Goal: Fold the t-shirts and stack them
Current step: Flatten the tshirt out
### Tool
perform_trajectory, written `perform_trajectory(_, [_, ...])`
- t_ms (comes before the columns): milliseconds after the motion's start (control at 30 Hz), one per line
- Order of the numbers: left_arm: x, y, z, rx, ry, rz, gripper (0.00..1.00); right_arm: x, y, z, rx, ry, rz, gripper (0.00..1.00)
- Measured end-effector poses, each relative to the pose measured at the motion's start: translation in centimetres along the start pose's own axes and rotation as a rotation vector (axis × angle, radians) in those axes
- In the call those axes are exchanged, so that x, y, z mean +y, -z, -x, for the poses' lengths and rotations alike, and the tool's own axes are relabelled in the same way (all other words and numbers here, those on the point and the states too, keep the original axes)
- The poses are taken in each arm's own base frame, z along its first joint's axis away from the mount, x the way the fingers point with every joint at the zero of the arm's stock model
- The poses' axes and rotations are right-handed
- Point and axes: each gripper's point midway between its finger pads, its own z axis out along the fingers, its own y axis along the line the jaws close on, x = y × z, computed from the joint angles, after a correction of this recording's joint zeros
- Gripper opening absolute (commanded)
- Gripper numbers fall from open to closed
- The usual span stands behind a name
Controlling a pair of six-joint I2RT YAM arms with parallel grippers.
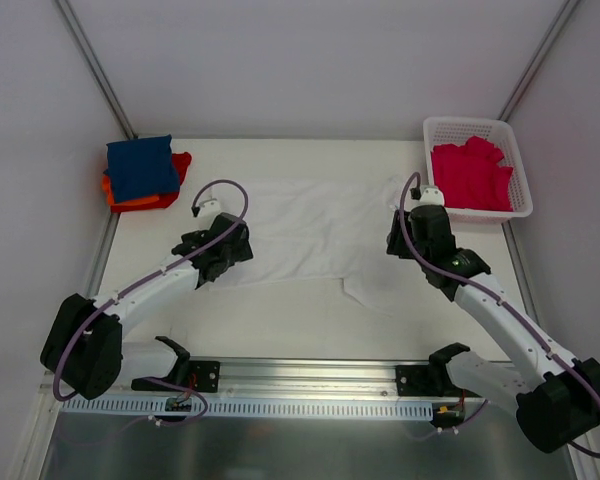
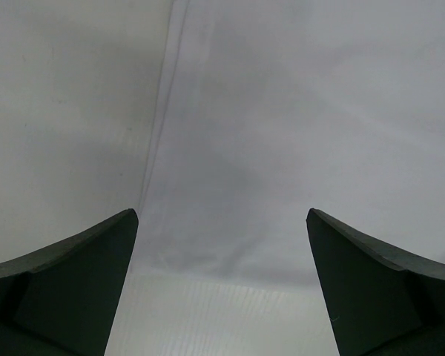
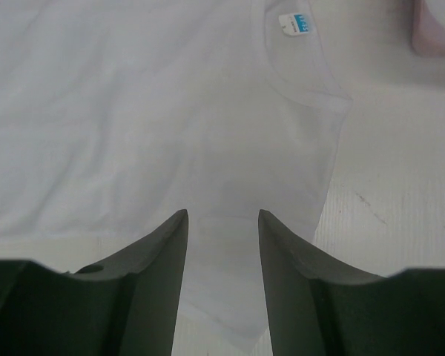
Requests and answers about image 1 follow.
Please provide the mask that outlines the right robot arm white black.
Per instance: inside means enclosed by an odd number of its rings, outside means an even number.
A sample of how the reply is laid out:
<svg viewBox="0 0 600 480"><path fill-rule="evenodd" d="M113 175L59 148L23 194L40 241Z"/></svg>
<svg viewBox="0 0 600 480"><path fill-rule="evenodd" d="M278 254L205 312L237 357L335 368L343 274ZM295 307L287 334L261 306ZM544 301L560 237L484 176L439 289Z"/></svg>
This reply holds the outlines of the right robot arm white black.
<svg viewBox="0 0 600 480"><path fill-rule="evenodd" d="M600 426L600 363L579 360L512 305L489 265L457 246L444 207L396 210L387 252L416 261L428 283L476 320L514 365L499 367L450 345L430 358L427 381L435 393L463 389L494 403L544 453Z"/></svg>

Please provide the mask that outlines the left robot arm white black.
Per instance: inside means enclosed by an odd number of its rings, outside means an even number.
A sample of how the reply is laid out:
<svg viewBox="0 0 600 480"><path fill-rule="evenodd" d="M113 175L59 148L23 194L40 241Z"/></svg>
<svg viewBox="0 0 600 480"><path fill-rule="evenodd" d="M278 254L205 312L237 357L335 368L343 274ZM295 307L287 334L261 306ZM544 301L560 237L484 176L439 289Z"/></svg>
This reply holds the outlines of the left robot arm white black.
<svg viewBox="0 0 600 480"><path fill-rule="evenodd" d="M151 273L107 295L67 297L60 305L40 354L54 374L54 397L93 400L118 382L135 390L177 390L189 377L189 352L160 335L148 343L126 336L157 310L212 283L253 257L244 219L226 212L205 230L182 236Z"/></svg>

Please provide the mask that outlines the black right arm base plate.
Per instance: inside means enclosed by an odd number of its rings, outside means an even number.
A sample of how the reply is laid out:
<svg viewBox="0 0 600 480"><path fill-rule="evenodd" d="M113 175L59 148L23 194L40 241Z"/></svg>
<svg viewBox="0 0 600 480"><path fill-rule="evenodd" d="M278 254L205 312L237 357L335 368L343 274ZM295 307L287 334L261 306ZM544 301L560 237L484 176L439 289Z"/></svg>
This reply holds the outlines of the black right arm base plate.
<svg viewBox="0 0 600 480"><path fill-rule="evenodd" d="M396 389L400 397L444 397L455 392L455 387L442 367L430 364L397 365L394 371Z"/></svg>

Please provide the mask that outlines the white t shirt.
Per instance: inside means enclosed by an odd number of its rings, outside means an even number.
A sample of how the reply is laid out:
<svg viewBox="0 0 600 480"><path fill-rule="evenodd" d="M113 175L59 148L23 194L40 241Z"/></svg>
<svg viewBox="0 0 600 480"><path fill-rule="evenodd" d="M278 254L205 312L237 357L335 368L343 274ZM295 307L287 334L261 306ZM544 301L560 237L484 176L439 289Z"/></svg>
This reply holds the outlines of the white t shirt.
<svg viewBox="0 0 600 480"><path fill-rule="evenodd" d="M361 305L400 313L419 288L409 279L410 264L386 253L404 182L401 176L383 182L247 180L247 200L233 188L213 188L226 210L247 212L254 257L230 268L212 289L334 279Z"/></svg>

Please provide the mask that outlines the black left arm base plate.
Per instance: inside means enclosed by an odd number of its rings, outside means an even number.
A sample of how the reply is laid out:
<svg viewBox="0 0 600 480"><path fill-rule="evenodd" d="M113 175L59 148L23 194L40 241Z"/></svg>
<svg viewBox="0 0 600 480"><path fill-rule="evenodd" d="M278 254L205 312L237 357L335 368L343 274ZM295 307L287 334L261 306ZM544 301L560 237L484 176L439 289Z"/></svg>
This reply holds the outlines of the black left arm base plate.
<svg viewBox="0 0 600 480"><path fill-rule="evenodd" d="M170 391L184 393L194 390L201 393L216 393L220 379L221 363L211 360L177 361L171 371L158 382L146 378L134 379L131 382L133 391L159 392Z"/></svg>

